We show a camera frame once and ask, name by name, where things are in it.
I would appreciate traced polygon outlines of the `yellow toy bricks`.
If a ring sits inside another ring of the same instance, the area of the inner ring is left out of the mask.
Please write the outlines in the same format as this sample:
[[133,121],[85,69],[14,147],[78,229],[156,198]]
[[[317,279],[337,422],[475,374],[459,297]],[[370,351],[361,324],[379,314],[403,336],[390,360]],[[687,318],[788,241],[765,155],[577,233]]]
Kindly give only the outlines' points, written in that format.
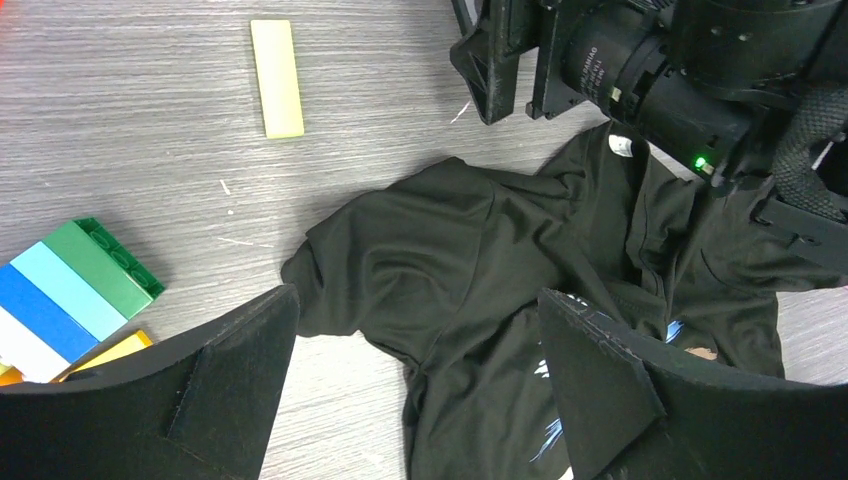
[[[88,360],[87,362],[76,366],[71,370],[71,373],[91,369],[96,366],[114,361],[116,359],[126,357],[128,355],[141,351],[151,346],[152,344],[153,341],[148,337],[148,335],[144,331],[137,330],[126,338],[124,338],[123,340],[102,351],[100,354]],[[24,378],[21,372],[15,369],[14,367],[3,366],[1,368],[1,386],[18,384],[22,383],[23,381]]]

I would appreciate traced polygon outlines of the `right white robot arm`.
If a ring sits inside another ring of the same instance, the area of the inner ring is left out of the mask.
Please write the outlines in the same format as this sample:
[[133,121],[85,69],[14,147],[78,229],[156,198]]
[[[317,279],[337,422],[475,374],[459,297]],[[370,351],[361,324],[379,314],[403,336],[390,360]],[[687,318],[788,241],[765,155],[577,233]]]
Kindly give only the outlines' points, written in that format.
[[847,269],[843,1],[456,1],[450,60],[481,120],[589,102],[717,196],[770,185],[749,219],[789,251]]

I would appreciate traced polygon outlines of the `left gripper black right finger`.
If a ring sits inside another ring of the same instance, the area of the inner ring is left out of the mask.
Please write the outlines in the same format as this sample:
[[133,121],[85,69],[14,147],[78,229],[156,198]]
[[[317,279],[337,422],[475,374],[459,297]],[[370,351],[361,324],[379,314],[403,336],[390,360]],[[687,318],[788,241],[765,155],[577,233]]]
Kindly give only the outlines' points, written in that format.
[[545,290],[542,346],[578,479],[843,479],[847,388],[709,361]]

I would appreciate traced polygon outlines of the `lime green stick block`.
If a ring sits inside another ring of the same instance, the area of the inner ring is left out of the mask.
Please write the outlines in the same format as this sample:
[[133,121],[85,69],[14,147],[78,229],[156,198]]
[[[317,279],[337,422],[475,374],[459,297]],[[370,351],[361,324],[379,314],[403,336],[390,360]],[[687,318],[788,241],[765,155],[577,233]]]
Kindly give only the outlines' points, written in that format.
[[291,22],[254,19],[250,21],[250,31],[266,137],[303,136]]

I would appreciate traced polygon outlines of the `blue green stacked bricks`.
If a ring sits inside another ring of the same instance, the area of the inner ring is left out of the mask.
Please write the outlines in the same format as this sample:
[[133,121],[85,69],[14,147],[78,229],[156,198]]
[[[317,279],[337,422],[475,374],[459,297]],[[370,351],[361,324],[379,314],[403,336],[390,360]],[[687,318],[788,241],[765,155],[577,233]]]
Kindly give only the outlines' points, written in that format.
[[1,368],[61,381],[165,289],[99,220],[70,220],[1,267]]

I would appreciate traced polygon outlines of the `black printed t-shirt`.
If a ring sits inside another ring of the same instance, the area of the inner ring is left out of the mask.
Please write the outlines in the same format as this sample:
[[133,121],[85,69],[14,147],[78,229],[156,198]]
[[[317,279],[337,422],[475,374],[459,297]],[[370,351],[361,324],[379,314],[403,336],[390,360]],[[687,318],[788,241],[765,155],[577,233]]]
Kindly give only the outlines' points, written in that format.
[[788,381],[778,294],[843,287],[629,132],[536,174],[449,158],[363,194],[281,270],[304,337],[401,361],[410,479],[843,479],[847,389]]

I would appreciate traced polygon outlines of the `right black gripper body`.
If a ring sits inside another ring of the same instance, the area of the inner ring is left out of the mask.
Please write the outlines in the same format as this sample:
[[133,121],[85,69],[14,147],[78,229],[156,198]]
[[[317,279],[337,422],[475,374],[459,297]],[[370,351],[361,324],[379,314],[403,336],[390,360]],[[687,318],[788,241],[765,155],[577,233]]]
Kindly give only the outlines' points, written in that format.
[[570,36],[595,1],[451,1],[462,38],[450,61],[486,125],[514,112],[521,56],[537,51],[526,114],[553,119],[586,100],[563,80]]

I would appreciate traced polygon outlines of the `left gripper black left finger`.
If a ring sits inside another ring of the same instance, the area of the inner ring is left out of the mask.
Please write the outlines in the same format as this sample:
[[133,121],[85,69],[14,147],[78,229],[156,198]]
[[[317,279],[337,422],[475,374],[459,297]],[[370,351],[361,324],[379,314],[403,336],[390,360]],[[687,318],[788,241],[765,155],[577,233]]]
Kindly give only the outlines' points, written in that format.
[[277,286],[57,384],[1,391],[5,479],[255,479],[300,302]]

